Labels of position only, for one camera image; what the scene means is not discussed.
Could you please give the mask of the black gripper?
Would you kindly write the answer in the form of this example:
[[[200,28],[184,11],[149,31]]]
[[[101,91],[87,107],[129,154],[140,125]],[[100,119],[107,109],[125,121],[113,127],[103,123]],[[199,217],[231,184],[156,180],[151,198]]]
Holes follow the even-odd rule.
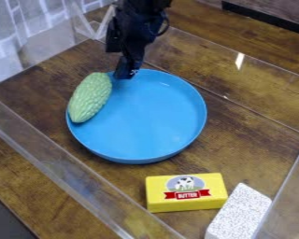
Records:
[[[115,79],[131,79],[139,72],[145,47],[161,36],[172,0],[119,0],[105,34],[105,51],[121,52]]]

